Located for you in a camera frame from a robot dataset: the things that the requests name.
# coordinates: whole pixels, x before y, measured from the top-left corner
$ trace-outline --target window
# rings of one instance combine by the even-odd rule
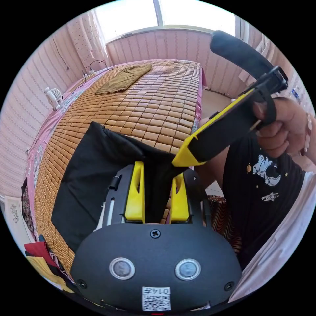
[[[235,36],[235,15],[222,8],[198,0],[160,0],[160,4],[165,26],[193,26]]]
[[[235,36],[235,15],[199,0],[117,0],[96,8],[105,41],[164,28],[222,30]]]
[[[158,26],[151,0],[117,0],[96,9],[106,41],[135,30]]]

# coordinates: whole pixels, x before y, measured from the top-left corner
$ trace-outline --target hand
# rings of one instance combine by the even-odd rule
[[[305,146],[307,115],[294,101],[286,98],[274,99],[276,121],[257,132],[258,143],[272,158],[278,158],[284,152],[298,152]],[[253,106],[256,117],[263,120],[266,105],[256,103]]]

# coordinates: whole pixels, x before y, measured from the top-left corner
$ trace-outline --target qr code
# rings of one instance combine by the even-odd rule
[[[143,311],[171,310],[169,287],[142,287]]]

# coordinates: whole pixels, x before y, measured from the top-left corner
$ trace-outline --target yellow cloth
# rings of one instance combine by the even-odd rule
[[[69,287],[67,287],[66,282],[59,276],[54,275],[49,266],[47,265],[46,261],[42,257],[26,257],[29,263],[33,266],[33,268],[46,279],[50,280],[51,282],[59,285],[62,290],[74,293]]]
[[[98,89],[95,94],[109,94],[125,91],[151,69],[151,64],[125,68],[114,78],[105,83],[100,89]]]

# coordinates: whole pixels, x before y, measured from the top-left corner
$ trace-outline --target person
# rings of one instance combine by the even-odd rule
[[[274,123],[195,167],[205,188],[215,180],[219,184],[241,238],[237,257],[243,277],[230,302],[260,288],[282,268],[316,205],[316,174],[302,170],[288,154],[303,150],[305,159],[316,164],[316,119],[290,99],[277,97],[274,103]],[[253,111],[264,119],[264,104],[254,104]]]

